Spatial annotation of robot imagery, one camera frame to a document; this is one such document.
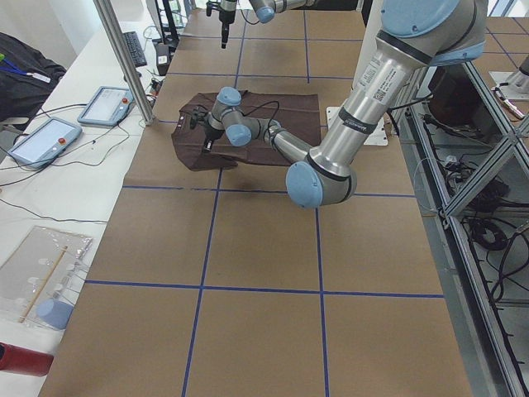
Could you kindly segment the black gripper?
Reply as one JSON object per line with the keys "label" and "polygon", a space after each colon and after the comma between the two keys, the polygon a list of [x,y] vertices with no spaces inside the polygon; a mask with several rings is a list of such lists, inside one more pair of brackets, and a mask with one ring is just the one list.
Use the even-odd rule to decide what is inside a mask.
{"label": "black gripper", "polygon": [[216,140],[222,137],[222,131],[211,126],[203,127],[205,139],[203,142],[202,152],[211,152]]}
{"label": "black gripper", "polygon": [[218,19],[222,24],[222,40],[221,48],[226,49],[228,42],[228,30],[230,24],[235,21],[236,16],[236,5],[237,0],[219,0],[219,1],[207,1],[206,11],[207,16],[212,15],[212,11],[216,10],[219,12]]}

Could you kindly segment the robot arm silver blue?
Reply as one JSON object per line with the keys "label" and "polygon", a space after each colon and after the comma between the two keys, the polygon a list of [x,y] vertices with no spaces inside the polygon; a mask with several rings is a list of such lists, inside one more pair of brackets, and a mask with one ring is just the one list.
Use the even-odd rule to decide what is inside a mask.
{"label": "robot arm silver blue", "polygon": [[371,15],[381,24],[373,36],[376,50],[318,146],[309,146],[274,119],[247,117],[241,94],[224,87],[204,119],[203,150],[210,151],[222,136],[237,147],[263,141],[290,162],[286,187],[297,205],[342,203],[356,189],[352,160],[412,73],[480,57],[487,11],[485,1],[384,1]]}
{"label": "robot arm silver blue", "polygon": [[[229,40],[230,26],[235,22],[236,10],[238,2],[236,0],[221,0],[221,1],[207,1],[206,14],[208,17],[212,15],[213,11],[218,12],[218,20],[222,24],[221,28],[221,48],[225,49]],[[274,17],[282,12],[290,9],[300,7],[312,7],[317,4],[317,1],[310,0],[250,0],[250,5],[255,15],[257,16],[257,23],[268,23]]]}

